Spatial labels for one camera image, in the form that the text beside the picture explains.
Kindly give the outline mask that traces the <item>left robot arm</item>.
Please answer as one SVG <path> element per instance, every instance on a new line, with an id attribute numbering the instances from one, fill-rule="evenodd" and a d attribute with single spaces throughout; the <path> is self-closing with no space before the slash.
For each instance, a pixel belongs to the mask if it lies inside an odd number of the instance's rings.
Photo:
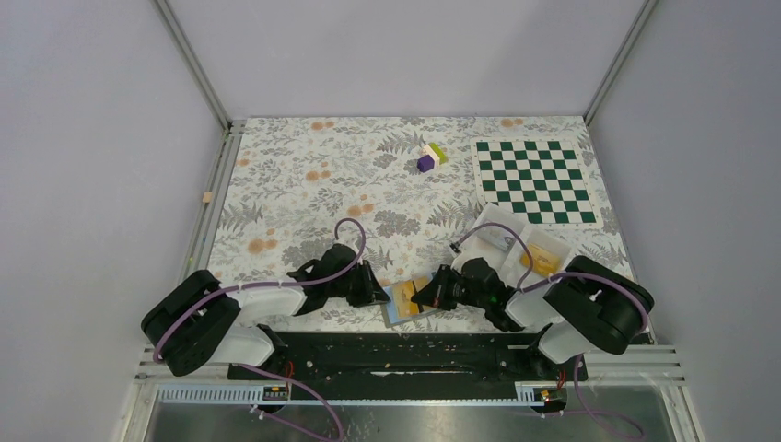
<path id="1" fill-rule="evenodd" d="M 155 347 L 154 360 L 175 377 L 210 363 L 240 363 L 275 378 L 286 355 L 259 319 L 306 315 L 331 298 L 353 308 L 390 301 L 369 262 L 335 244 L 277 281 L 222 287 L 211 272 L 196 271 L 148 311 L 140 327 Z"/>

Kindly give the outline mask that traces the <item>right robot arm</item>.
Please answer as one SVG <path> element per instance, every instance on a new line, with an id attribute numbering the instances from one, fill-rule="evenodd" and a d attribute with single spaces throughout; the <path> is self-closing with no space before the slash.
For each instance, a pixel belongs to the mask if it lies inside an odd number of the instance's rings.
<path id="1" fill-rule="evenodd" d="M 412 301 L 439 310 L 479 308 L 502 332 L 540 326 L 528 350 L 537 378 L 550 379 L 565 362 L 593 349 L 621 355 L 648 325 L 655 306 L 641 285 L 583 256 L 525 287 L 513 287 L 484 258 L 460 268 L 443 265 Z"/>

